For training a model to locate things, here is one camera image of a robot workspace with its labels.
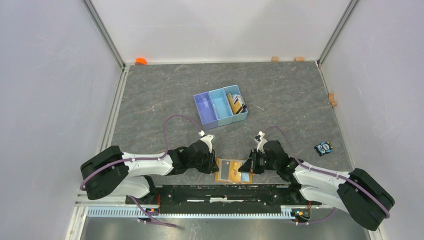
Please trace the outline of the grey credit card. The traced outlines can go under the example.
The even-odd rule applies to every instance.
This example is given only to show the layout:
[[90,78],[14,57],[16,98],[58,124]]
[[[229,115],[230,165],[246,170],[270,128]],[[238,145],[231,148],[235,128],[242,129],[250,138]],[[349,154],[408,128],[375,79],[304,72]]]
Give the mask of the grey credit card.
[[224,160],[222,159],[220,161],[221,167],[220,167],[220,177],[219,179],[222,181],[230,181],[231,180],[231,169],[232,169],[232,161],[231,160]]

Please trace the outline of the gold credit card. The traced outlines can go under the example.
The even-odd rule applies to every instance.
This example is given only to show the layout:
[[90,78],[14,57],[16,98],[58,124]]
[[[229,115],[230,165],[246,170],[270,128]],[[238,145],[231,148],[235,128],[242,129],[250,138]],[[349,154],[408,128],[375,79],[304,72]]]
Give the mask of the gold credit card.
[[231,182],[246,183],[250,181],[249,173],[239,171],[242,165],[243,163],[241,161],[231,161],[229,163],[228,179]]

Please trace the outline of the orange leather card holder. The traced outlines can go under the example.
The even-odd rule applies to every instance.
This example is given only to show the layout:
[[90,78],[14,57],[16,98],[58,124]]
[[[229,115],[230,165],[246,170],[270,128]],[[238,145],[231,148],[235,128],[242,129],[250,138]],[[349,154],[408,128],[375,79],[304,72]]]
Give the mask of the orange leather card holder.
[[239,168],[245,162],[246,160],[241,159],[217,158],[216,163],[219,171],[215,173],[215,181],[226,184],[251,184],[253,182],[253,174],[239,171]]

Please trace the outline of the stack of credit cards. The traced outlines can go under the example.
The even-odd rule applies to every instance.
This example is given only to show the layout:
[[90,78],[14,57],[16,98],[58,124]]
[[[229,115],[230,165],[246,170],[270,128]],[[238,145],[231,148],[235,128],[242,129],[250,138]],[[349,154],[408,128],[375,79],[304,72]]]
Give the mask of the stack of credit cards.
[[247,108],[246,101],[240,94],[228,93],[227,100],[233,115],[240,114]]

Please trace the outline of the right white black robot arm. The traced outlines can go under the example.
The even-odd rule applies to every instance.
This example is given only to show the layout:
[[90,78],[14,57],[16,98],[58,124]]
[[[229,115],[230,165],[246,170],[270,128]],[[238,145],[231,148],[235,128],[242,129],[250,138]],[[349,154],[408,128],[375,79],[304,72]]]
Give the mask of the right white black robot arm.
[[275,171],[290,183],[295,204],[319,202],[348,213],[363,228],[375,231],[389,218],[395,199],[365,170],[335,171],[289,156],[277,140],[260,143],[238,169],[242,173]]

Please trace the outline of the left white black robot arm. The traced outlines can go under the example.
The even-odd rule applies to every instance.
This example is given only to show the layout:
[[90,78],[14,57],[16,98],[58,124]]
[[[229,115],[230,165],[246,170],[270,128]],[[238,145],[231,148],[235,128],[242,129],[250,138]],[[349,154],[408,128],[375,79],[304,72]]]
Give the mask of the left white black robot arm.
[[80,190],[89,200],[127,195],[151,204],[157,198],[153,175],[181,175],[189,169],[204,174],[219,171],[210,141],[198,140],[158,154],[133,154],[112,145],[80,166]]

